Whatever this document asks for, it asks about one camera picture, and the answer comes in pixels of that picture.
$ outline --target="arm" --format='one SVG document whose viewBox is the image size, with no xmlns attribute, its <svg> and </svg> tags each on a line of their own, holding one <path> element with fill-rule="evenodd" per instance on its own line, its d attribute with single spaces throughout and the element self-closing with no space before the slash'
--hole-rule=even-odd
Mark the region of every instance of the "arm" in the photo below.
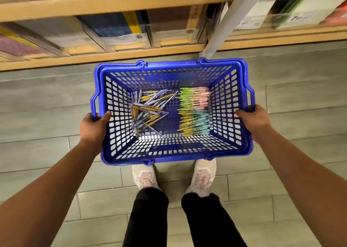
<svg viewBox="0 0 347 247">
<path fill-rule="evenodd" d="M 100 153 L 110 112 L 80 125 L 81 139 L 69 153 L 0 206 L 0 242 L 6 247 L 50 246 L 94 158 Z"/>
<path fill-rule="evenodd" d="M 270 125 L 264 108 L 238 110 L 302 217 L 323 247 L 347 245 L 347 181 L 313 161 Z"/>
</svg>

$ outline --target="shoe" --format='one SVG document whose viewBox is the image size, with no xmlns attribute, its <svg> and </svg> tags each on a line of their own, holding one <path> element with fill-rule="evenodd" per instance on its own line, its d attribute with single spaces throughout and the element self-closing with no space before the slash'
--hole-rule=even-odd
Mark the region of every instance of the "shoe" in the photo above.
<svg viewBox="0 0 347 247">
<path fill-rule="evenodd" d="M 216 159 L 211 161 L 206 159 L 198 159 L 195 163 L 192 183 L 186 190 L 187 193 L 195 192 L 200 197 L 210 195 L 209 188 L 215 179 L 217 170 Z"/>
<path fill-rule="evenodd" d="M 153 187 L 159 189 L 155 178 L 153 165 L 146 166 L 143 164 L 132 166 L 132 177 L 139 189 Z"/>
</svg>

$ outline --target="wooden shelf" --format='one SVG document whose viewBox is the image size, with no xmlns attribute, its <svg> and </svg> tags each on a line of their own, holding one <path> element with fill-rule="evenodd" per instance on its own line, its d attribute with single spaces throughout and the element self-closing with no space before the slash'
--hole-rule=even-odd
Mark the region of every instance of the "wooden shelf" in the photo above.
<svg viewBox="0 0 347 247">
<path fill-rule="evenodd" d="M 0 62 L 0 71 L 82 64 L 88 62 L 115 61 L 149 56 L 175 55 L 181 53 L 201 52 L 204 50 L 204 48 L 205 44 L 193 44 L 123 52 L 96 53 L 71 57 L 46 58 L 37 60 L 32 59 L 30 61 Z"/>
<path fill-rule="evenodd" d="M 298 43 L 347 40 L 347 26 L 326 26 L 297 30 L 231 35 L 220 50 L 279 46 Z"/>
<path fill-rule="evenodd" d="M 37 0 L 0 4 L 0 22 L 59 16 L 125 12 L 233 0 Z"/>
</svg>

